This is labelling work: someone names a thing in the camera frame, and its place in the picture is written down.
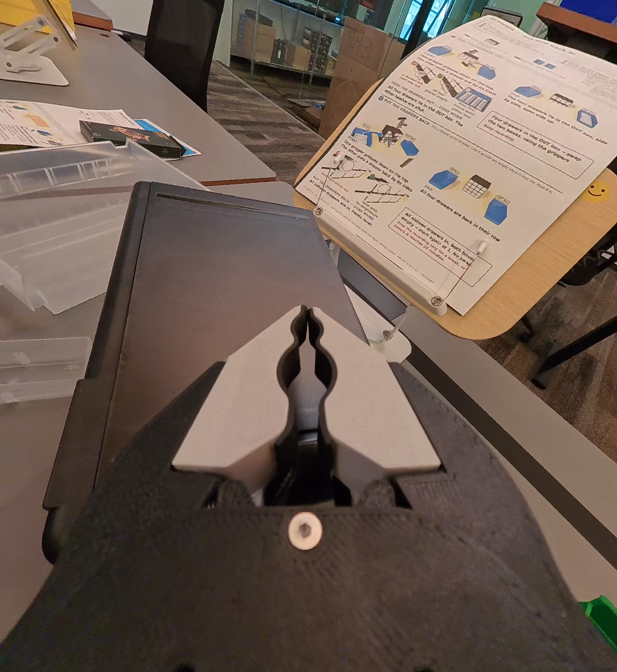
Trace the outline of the small black card box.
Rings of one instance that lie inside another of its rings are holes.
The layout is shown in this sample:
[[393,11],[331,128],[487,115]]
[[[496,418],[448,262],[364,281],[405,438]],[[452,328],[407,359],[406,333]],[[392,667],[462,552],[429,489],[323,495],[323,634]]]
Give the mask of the small black card box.
[[79,121],[80,133],[88,142],[111,142],[123,146],[133,141],[152,154],[167,160],[178,160],[188,152],[187,148],[171,135],[154,129],[132,128],[99,122]]

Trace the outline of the black office chair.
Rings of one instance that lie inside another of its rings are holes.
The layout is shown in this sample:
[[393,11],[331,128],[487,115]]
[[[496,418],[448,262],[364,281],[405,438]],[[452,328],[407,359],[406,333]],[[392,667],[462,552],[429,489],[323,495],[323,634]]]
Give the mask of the black office chair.
[[207,88],[223,1],[153,1],[145,59],[207,112]]

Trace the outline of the cardboard box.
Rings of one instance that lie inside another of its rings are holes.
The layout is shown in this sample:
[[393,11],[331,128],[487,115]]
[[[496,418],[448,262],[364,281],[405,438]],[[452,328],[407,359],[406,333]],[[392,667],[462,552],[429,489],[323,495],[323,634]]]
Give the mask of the cardboard box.
[[327,139],[367,90],[387,77],[405,45],[381,29],[347,17],[339,54],[321,116],[319,135]]

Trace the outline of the storage shelf with boxes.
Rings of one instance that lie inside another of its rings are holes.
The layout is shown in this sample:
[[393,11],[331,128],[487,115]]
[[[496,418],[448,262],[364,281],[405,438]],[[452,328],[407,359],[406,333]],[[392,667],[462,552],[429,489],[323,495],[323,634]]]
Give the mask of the storage shelf with boxes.
[[337,1],[233,1],[230,55],[331,78],[345,19]]

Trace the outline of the large clear plastic bin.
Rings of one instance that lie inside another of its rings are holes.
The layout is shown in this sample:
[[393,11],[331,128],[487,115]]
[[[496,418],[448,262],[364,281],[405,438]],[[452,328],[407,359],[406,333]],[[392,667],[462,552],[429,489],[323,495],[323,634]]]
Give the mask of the large clear plastic bin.
[[134,142],[0,153],[0,286],[57,314],[105,292],[135,183],[207,190]]

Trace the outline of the black drawer cabinet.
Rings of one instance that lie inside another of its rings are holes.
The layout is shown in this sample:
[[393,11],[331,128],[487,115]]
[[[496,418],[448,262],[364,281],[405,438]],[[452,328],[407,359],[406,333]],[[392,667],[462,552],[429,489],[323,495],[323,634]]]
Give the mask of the black drawer cabinet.
[[136,433],[298,305],[366,339],[311,210],[136,183],[43,502],[49,562]]

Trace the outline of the blue and white card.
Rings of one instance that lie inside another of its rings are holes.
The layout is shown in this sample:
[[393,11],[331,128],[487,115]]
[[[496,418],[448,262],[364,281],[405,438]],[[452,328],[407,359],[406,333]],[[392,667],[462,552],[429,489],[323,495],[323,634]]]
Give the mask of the blue and white card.
[[170,137],[171,139],[176,141],[178,143],[178,145],[184,149],[182,157],[201,155],[201,152],[199,150],[196,150],[194,147],[188,145],[183,140],[180,140],[180,139],[176,138],[175,136],[170,134],[165,129],[161,128],[160,126],[157,126],[156,124],[154,124],[153,122],[151,122],[147,119],[136,119],[136,120],[134,120],[134,122],[138,125],[139,128],[141,128],[143,130],[153,131],[153,132],[156,132],[156,133],[162,133],[165,136]]

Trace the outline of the printed paper sheet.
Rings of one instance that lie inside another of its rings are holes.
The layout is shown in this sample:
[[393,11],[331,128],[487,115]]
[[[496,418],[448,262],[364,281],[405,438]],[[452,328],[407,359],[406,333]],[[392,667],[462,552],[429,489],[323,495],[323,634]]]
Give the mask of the printed paper sheet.
[[138,128],[123,110],[80,107],[0,99],[0,151],[3,148],[48,148],[82,145],[79,122],[97,122]]

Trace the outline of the brown wooden desk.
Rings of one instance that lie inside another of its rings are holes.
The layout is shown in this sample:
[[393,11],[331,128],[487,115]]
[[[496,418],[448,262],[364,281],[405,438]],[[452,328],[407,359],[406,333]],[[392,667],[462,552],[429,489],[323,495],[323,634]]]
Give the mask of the brown wooden desk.
[[547,37],[552,42],[569,45],[572,40],[577,43],[588,40],[590,44],[617,48],[617,26],[612,23],[547,2],[540,5],[536,17],[546,25]]

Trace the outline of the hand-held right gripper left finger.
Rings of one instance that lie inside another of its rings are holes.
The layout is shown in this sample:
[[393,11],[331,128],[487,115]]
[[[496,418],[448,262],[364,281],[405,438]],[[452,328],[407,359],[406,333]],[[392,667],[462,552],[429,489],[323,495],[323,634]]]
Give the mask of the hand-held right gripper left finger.
[[288,389],[300,372],[308,309],[292,308],[230,355],[172,466],[242,482],[250,493],[277,473],[276,447],[296,439]]

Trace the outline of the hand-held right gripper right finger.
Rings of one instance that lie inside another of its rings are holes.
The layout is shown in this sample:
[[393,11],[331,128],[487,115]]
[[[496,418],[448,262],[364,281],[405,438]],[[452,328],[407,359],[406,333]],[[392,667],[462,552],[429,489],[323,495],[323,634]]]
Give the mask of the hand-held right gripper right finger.
[[320,308],[309,310],[308,331],[315,374],[326,388],[319,438],[352,498],[383,478],[439,470],[440,458],[384,356]]

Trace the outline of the printed instruction sheet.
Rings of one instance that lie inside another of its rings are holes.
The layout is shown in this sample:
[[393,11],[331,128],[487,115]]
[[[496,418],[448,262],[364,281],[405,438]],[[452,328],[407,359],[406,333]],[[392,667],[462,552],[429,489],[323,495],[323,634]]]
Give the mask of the printed instruction sheet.
[[484,16],[416,49],[296,190],[413,301],[467,313],[617,156],[617,64]]

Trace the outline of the white document stand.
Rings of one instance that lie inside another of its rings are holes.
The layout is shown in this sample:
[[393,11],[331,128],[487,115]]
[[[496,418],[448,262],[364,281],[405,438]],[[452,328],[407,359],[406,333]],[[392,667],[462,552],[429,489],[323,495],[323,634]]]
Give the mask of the white document stand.
[[[345,249],[348,254],[358,259],[359,263],[365,266],[372,275],[386,283],[398,294],[409,299],[413,306],[427,308],[437,316],[447,313],[446,298],[441,297],[437,291],[422,281],[411,277],[380,251],[347,230],[344,224],[334,219],[321,206],[313,207],[313,215],[322,233],[327,235],[330,240],[330,256],[335,264],[338,264],[341,249]],[[388,362],[401,363],[403,357],[411,353],[410,342],[400,332],[406,315],[407,310],[405,310],[398,323],[389,332],[383,334],[380,339],[369,339],[373,349],[384,356]]]

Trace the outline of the yellow sign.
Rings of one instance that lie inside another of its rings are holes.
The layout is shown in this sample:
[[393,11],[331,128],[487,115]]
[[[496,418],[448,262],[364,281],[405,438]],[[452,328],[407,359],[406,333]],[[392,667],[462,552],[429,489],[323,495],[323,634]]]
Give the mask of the yellow sign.
[[75,21],[71,1],[0,1],[0,23],[20,26],[37,16],[45,18],[49,25],[44,33],[55,32],[72,50],[77,49]]

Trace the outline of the clear plastic box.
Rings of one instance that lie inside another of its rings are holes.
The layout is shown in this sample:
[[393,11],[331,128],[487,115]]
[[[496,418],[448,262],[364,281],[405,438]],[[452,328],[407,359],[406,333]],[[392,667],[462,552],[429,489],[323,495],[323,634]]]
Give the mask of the clear plastic box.
[[0,405],[71,397],[91,348],[88,337],[0,341]]

